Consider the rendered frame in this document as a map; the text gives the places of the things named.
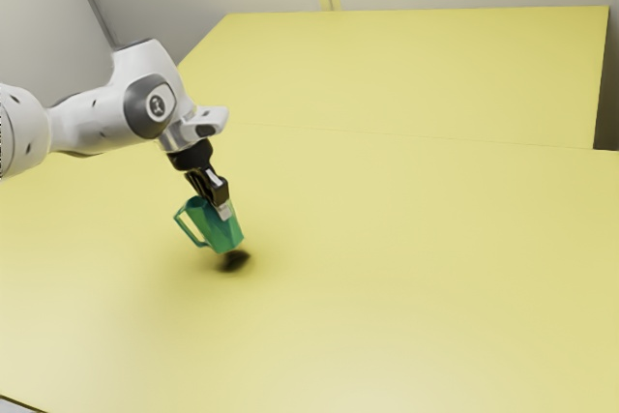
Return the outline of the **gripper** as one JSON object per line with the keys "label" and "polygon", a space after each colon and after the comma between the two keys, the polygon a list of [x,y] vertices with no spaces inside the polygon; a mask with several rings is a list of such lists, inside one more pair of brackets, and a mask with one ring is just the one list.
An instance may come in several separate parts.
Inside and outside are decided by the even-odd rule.
{"label": "gripper", "polygon": [[167,152],[166,156],[177,171],[185,172],[184,176],[195,192],[211,202],[220,219],[229,220],[233,216],[229,187],[227,181],[212,169],[213,153],[210,140],[202,138],[188,148]]}

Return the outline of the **teal faceted mug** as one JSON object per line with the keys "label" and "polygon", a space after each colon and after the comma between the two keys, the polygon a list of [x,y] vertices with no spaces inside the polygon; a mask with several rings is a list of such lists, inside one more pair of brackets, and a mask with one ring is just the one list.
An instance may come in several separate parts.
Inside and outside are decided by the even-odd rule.
{"label": "teal faceted mug", "polygon": [[214,207],[201,196],[194,196],[175,213],[173,219],[199,248],[222,254],[235,250],[244,240],[230,200]]}

